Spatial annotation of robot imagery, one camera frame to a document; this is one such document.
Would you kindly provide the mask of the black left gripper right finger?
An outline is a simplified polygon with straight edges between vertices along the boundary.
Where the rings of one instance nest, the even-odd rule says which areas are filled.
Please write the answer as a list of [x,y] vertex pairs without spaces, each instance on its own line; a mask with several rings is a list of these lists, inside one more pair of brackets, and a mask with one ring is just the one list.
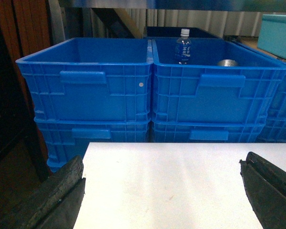
[[239,163],[246,196],[262,227],[286,229],[286,172],[254,152]]

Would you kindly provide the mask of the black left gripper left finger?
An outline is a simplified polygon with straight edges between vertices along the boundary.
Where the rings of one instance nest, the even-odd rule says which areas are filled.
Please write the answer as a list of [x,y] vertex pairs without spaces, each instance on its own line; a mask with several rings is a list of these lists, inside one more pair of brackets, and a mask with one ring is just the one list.
[[83,161],[75,156],[0,219],[0,229],[72,229],[85,194]]

